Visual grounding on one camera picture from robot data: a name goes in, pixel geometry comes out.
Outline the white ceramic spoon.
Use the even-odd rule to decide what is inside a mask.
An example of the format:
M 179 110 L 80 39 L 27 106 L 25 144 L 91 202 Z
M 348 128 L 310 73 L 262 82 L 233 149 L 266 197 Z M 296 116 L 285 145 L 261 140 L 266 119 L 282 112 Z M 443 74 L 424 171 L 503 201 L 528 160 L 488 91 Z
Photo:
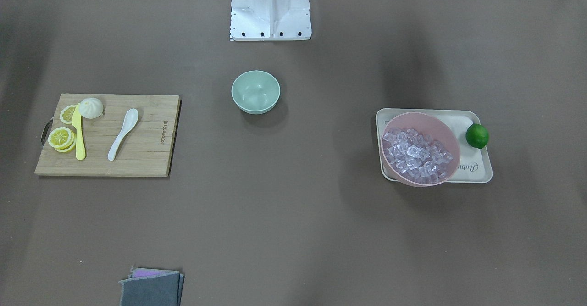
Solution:
M 112 146 L 110 147 L 110 149 L 108 151 L 107 159 L 109 161 L 113 161 L 115 159 L 116 154 L 118 152 L 118 149 L 124 140 L 124 137 L 126 137 L 126 135 L 129 132 L 131 132 L 132 129 L 134 129 L 134 127 L 138 123 L 138 118 L 139 118 L 138 109 L 129 109 L 126 112 L 124 119 L 123 119 L 122 128 L 121 128 L 119 134 L 116 136 L 115 141 L 113 141 Z

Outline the light green bowl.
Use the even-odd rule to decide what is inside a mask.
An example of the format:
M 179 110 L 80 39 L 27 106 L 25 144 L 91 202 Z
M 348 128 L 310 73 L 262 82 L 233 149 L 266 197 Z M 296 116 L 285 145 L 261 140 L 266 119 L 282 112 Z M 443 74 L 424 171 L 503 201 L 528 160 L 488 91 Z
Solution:
M 232 84 L 231 95 L 236 106 L 245 113 L 260 115 L 275 107 L 281 95 L 278 80 L 265 71 L 247 71 Z

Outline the pile of clear ice cubes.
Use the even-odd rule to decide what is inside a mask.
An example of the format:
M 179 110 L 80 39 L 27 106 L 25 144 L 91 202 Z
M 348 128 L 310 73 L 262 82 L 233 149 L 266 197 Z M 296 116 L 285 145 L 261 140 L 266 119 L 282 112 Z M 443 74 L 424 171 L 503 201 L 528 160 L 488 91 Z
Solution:
M 393 128 L 382 137 L 385 160 L 400 176 L 420 184 L 436 184 L 448 177 L 454 156 L 429 134 Z

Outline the pink bowl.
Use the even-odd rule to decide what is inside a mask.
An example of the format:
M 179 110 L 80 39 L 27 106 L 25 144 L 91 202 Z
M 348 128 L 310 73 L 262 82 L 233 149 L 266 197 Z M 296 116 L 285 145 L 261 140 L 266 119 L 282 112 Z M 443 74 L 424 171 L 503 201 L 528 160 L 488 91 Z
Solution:
M 410 110 L 410 109 L 381 109 L 376 114 L 376 125 L 378 130 L 379 156 L 382 174 L 389 181 L 398 181 L 413 187 L 427 187 L 443 184 L 450 181 L 458 170 L 461 160 L 461 142 L 457 134 L 447 124 L 447 110 Z M 445 119 L 438 117 L 445 114 Z M 420 184 L 410 181 L 396 172 L 395 166 L 390 164 L 384 155 L 384 135 L 393 128 L 407 129 L 414 128 L 418 132 L 424 132 L 432 136 L 434 140 L 440 141 L 453 154 L 454 159 L 447 165 L 447 176 L 432 184 Z

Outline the bamboo cutting board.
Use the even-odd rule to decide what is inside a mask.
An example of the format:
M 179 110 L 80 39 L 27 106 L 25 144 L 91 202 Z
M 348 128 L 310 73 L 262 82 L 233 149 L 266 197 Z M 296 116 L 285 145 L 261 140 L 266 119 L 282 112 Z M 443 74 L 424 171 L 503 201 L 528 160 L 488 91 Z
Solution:
M 178 95 L 60 95 L 52 129 L 60 128 L 59 114 L 69 105 L 85 98 L 98 98 L 103 114 L 83 119 L 86 157 L 76 159 L 75 152 L 59 153 L 44 144 L 35 173 L 38 176 L 74 177 L 167 177 L 170 171 L 177 121 L 181 106 Z M 137 109 L 138 123 L 124 137 L 113 161 L 107 153 L 123 125 L 129 109 Z

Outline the cream rectangular tray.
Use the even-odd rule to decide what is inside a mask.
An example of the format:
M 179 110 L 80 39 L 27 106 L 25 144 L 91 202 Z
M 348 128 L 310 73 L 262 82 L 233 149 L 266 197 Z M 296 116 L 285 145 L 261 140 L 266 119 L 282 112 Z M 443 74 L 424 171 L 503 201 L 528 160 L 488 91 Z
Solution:
M 384 129 L 394 117 L 408 113 L 419 112 L 438 118 L 451 129 L 460 147 L 460 162 L 456 172 L 447 183 L 488 183 L 493 178 L 493 169 L 487 148 L 477 149 L 468 145 L 465 133 L 470 125 L 480 124 L 479 117 L 468 110 L 438 110 L 438 109 L 380 109 L 375 115 L 378 143 L 384 135 Z

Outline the green lime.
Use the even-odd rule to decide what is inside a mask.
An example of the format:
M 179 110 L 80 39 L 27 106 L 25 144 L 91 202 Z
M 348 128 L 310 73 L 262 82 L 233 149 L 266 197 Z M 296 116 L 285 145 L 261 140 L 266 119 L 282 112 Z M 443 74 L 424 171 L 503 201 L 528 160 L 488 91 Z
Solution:
M 484 126 L 474 123 L 468 127 L 465 139 L 469 146 L 484 149 L 490 141 L 490 133 Z

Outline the purple cloth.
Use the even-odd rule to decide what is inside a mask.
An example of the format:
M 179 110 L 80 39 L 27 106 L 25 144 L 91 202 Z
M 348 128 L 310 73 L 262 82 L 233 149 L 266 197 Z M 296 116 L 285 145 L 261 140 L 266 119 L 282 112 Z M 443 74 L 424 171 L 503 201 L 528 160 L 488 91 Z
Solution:
M 168 275 L 168 274 L 175 274 L 176 271 L 174 270 L 159 270 L 153 268 L 133 268 L 128 279 L 131 278 L 140 278 L 140 277 L 157 277 L 160 275 Z

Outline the white steamed bun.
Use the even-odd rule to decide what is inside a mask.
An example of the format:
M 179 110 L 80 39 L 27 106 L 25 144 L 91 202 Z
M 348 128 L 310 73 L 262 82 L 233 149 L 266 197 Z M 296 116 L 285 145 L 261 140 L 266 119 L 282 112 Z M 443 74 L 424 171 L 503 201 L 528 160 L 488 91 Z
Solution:
M 104 105 L 95 97 L 85 98 L 79 103 L 79 113 L 86 119 L 95 119 L 103 114 Z

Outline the grey folded cloth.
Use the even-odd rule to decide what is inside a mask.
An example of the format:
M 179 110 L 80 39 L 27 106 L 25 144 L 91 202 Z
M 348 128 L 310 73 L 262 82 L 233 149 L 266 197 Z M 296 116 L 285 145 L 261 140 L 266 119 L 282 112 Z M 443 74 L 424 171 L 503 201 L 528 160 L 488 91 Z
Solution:
M 119 305 L 180 306 L 184 278 L 184 274 L 176 270 L 175 274 L 121 280 Z

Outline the yellow plastic knife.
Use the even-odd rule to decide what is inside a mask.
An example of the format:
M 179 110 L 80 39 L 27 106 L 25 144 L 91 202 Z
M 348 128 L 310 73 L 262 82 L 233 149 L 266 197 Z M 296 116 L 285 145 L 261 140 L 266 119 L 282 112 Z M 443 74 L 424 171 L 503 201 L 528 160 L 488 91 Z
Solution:
M 75 111 L 73 112 L 72 126 L 76 129 L 76 147 L 75 147 L 76 159 L 79 161 L 82 161 L 86 158 L 86 149 L 85 149 L 84 139 L 83 139 L 82 116 L 79 111 L 80 105 L 81 105 L 81 103 L 77 103 L 77 105 L 75 107 Z

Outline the upper lemon slice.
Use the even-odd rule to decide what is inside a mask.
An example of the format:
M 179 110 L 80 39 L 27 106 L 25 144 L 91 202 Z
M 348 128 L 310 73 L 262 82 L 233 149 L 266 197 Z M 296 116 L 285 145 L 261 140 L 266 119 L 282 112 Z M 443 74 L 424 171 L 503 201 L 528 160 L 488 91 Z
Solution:
M 63 124 L 72 125 L 73 114 L 75 113 L 76 107 L 77 105 L 69 105 L 60 112 L 59 118 Z

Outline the lower lemon slice stack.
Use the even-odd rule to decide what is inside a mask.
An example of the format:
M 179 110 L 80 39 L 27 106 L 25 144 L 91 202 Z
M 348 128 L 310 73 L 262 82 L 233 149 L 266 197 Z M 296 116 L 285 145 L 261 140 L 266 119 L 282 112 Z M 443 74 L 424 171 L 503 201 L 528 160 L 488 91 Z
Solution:
M 55 128 L 47 138 L 50 147 L 59 153 L 68 153 L 76 147 L 76 133 L 71 129 Z

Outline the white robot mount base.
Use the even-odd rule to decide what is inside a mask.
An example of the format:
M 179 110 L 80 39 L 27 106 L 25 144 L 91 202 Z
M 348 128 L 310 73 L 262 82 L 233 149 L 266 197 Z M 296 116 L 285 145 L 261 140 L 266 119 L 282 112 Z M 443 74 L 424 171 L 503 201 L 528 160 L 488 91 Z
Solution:
M 310 0 L 231 0 L 232 41 L 303 41 L 312 38 Z

